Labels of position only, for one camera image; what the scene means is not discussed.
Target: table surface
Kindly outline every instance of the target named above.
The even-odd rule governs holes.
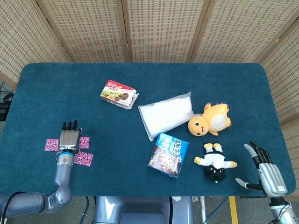
[[[140,93],[132,110],[100,99],[108,79]],[[194,113],[206,103],[229,104],[232,126],[215,137],[192,136],[183,124],[169,135],[190,143],[178,179],[147,167],[157,138],[150,142],[138,111],[146,105],[191,91]],[[49,194],[55,152],[44,151],[47,138],[58,139],[64,121],[78,120],[90,136],[85,152],[94,154],[90,167],[74,165],[74,195],[90,196],[261,196],[239,186],[235,178],[257,183],[249,140],[267,149],[278,165],[289,193],[296,188],[268,79],[255,63],[35,63],[27,65],[11,105],[0,142],[1,192]],[[193,163],[203,144],[222,144],[226,160],[238,167],[214,183]]]

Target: robotic arm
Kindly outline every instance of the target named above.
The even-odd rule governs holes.
[[[273,164],[265,149],[257,146],[252,141],[249,143],[251,146],[245,144],[244,147],[251,154],[256,165],[260,177],[259,184],[247,183],[239,178],[235,180],[246,189],[262,190],[265,195],[270,197],[271,203],[269,206],[275,219],[269,224],[298,224],[291,203],[283,198],[287,193],[287,189],[278,167]]]
[[[0,194],[0,214],[4,218],[11,218],[33,213],[53,213],[66,206],[72,198],[70,189],[71,171],[74,156],[79,153],[79,136],[81,128],[77,129],[77,121],[73,126],[69,122],[62,125],[57,153],[57,169],[54,184],[57,190],[46,196],[41,193],[16,192],[11,196]]]

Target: white plastic bag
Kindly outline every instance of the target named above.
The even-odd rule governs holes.
[[[191,92],[157,103],[138,106],[149,140],[189,121],[192,111]]]

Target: cardboard box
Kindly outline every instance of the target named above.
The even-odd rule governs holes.
[[[148,167],[178,178],[189,143],[160,133],[150,156]]]
[[[102,100],[115,104],[127,110],[132,109],[135,100],[139,93],[132,87],[120,84],[113,80],[108,80],[102,93]]]

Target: white robotic hand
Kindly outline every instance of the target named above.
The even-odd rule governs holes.
[[[76,154],[79,152],[79,136],[82,133],[82,129],[77,129],[77,120],[74,121],[73,127],[71,122],[67,125],[64,122],[62,124],[62,131],[59,141],[59,152],[69,152]]]
[[[268,152],[250,141],[251,146],[244,144],[244,147],[251,154],[258,174],[260,176],[259,184],[244,182],[236,178],[235,180],[244,188],[263,190],[264,194],[269,197],[284,196],[287,193],[285,182],[276,165],[273,164]]]
[[[268,152],[250,141],[250,145],[244,147],[250,153],[256,165],[260,177],[259,184],[247,183],[236,178],[235,180],[246,189],[262,190],[264,194],[271,198],[269,204],[275,219],[269,224],[297,224],[298,219],[292,209],[291,203],[285,201],[283,196],[287,193],[285,182],[276,165],[273,164]]]

